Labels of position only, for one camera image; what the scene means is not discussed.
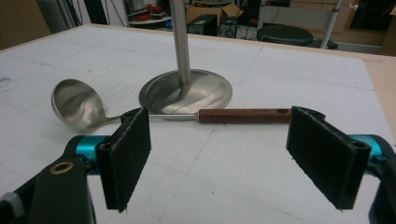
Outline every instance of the box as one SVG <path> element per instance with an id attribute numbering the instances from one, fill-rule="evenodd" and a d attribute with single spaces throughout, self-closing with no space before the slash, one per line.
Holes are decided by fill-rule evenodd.
<path id="1" fill-rule="evenodd" d="M 382 42 L 381 54 L 396 56 L 396 7 L 393 8 L 390 15 L 393 18 Z"/>
<path id="2" fill-rule="evenodd" d="M 186 8 L 186 23 L 193 21 L 202 14 L 215 14 L 218 16 L 218 26 L 220 24 L 220 17 L 234 16 L 239 17 L 244 11 L 241 10 L 234 3 L 211 3 L 199 2 Z"/>

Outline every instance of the stainless steel ladle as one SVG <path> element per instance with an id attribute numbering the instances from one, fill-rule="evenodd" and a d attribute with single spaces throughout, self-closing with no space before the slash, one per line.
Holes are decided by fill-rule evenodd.
<path id="1" fill-rule="evenodd" d="M 99 94 L 86 83 L 67 79 L 54 88 L 52 109 L 64 124 L 92 130 L 120 116 L 107 118 Z M 289 109 L 201 109 L 195 114 L 149 115 L 150 119 L 198 120 L 200 123 L 289 123 Z"/>

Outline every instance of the round metal base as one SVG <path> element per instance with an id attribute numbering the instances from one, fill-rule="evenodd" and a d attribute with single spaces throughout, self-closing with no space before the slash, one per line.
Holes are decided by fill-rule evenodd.
<path id="1" fill-rule="evenodd" d="M 150 80 L 139 101 L 151 114 L 194 114 L 200 109 L 219 109 L 233 96 L 233 88 L 215 73 L 191 69 L 191 81 L 180 83 L 178 71 Z"/>

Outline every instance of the white tabletop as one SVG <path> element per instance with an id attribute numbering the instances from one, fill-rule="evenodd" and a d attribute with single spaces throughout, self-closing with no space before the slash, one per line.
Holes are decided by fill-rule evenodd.
<path id="1" fill-rule="evenodd" d="M 345 133 L 378 134 L 394 145 L 360 59 L 243 42 L 189 38 L 191 68 L 230 81 L 227 108 L 304 106 Z M 109 117 L 139 107 L 143 85 L 177 69 L 174 39 L 136 29 L 82 26 L 0 51 L 0 195 L 61 156 L 82 133 L 50 106 L 57 83 L 76 78 L 103 98 Z M 353 210 L 338 211 L 286 150 L 288 125 L 152 121 L 152 150 L 128 212 L 106 210 L 89 176 L 98 223 L 368 223 L 378 180 L 365 176 Z"/>

